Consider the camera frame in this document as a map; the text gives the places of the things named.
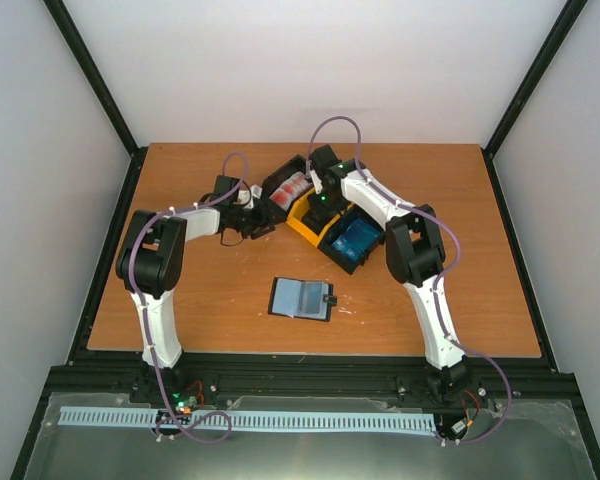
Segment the black bin with blue cards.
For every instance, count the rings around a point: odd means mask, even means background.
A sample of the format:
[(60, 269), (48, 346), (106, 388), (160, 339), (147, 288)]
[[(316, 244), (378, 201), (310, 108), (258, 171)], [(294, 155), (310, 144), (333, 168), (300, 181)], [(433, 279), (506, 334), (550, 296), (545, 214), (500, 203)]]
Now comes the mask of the black bin with blue cards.
[(327, 229), (318, 250), (352, 275), (384, 241), (382, 227), (369, 214), (354, 206)]

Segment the black leather card holder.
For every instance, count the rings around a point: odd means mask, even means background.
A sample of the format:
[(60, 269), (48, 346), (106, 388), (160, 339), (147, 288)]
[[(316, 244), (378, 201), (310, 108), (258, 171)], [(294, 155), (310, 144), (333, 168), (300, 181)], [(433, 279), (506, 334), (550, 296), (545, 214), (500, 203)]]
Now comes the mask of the black leather card holder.
[(273, 279), (267, 313), (273, 316), (329, 322), (338, 304), (334, 287), (323, 281)]

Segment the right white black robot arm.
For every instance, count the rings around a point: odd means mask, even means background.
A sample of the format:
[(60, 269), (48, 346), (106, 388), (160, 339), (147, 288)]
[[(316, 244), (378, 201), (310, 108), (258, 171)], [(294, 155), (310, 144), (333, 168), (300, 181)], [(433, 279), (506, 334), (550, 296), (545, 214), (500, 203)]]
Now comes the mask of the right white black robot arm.
[(422, 331), (428, 389), (437, 401), (446, 400), (465, 386), (469, 370), (446, 299), (446, 252), (435, 211), (400, 198), (357, 159), (325, 166), (308, 160), (306, 171), (325, 200), (351, 202), (383, 228), (388, 270), (406, 289)]

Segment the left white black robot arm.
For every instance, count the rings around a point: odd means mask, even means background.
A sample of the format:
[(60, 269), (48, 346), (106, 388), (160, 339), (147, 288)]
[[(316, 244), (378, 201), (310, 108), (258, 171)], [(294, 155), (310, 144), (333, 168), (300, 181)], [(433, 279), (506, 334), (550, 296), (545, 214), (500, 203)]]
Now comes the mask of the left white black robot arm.
[(183, 270), (186, 243), (227, 229), (244, 239), (257, 239), (275, 229), (275, 220), (263, 205), (212, 206), (179, 213), (137, 210), (120, 247), (116, 275), (137, 310), (142, 358), (161, 369), (152, 388), (166, 402), (181, 400), (188, 390), (187, 376), (172, 368), (183, 352), (176, 330), (174, 290)]

